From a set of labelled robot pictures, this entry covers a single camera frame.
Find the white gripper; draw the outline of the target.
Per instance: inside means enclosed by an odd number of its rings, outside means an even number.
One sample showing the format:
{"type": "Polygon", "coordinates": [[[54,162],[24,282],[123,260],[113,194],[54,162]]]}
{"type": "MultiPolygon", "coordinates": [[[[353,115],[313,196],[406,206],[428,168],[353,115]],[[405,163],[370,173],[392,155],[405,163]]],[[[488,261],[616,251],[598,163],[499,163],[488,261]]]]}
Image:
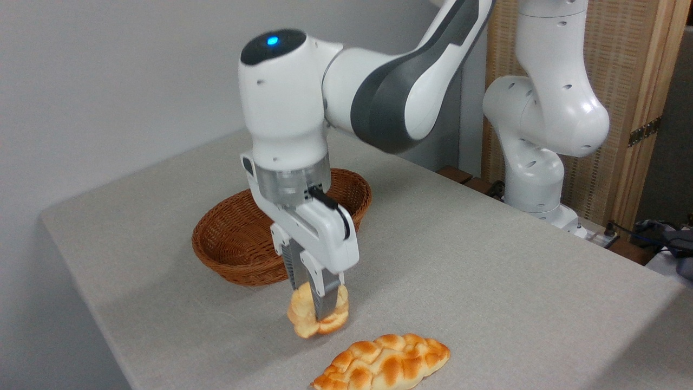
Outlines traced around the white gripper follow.
{"type": "Polygon", "coordinates": [[[263,198],[256,184],[250,190],[257,206],[275,222],[270,227],[274,249],[292,289],[309,281],[315,318],[324,320],[336,310],[342,272],[359,261],[351,215],[318,187],[309,188],[310,198],[294,208],[263,198]]]}

